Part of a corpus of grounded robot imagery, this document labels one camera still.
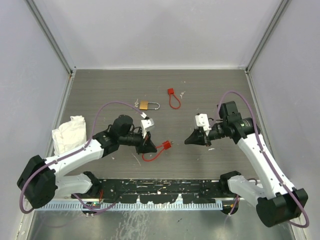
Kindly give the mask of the brass padlock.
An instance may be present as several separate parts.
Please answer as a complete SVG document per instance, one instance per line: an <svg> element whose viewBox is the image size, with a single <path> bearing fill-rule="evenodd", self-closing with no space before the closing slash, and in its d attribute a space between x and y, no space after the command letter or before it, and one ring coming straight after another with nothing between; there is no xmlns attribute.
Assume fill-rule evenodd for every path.
<svg viewBox="0 0 320 240"><path fill-rule="evenodd" d="M147 100L136 100L134 106L140 110L159 110L161 105L157 102L150 102Z"/></svg>

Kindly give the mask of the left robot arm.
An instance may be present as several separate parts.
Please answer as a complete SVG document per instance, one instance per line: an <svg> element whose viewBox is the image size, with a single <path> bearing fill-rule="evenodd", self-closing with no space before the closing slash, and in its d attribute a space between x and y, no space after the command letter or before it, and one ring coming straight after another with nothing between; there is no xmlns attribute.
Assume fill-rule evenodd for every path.
<svg viewBox="0 0 320 240"><path fill-rule="evenodd" d="M22 171L17 186L21 190L20 207L27 199L32 209L39 209L53 198L72 194L85 194L88 198L99 195L101 184L93 173L86 171L79 175L68 174L95 160L117 151L120 146L134 147L137 154L156 153L150 130L154 120L142 116L140 126L135 127L128 115L120 115L104 131L98 132L84 144L65 153L41 158L35 155L29 159Z"/></svg>

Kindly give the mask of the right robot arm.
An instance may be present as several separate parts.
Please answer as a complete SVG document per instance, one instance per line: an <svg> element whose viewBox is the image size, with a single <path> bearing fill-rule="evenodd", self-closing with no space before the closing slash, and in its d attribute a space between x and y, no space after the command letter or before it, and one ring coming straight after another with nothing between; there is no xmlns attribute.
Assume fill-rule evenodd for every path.
<svg viewBox="0 0 320 240"><path fill-rule="evenodd" d="M235 194L244 198L269 228L300 217L309 196L303 188L296 188L280 169L255 120L242 118L234 101L221 105L219 117L220 122L211 125L205 113L196 114L194 130L184 143L209 147L213 140L232 139L248 158L261 184L250 183L235 170L220 176L220 193L225 197Z"/></svg>

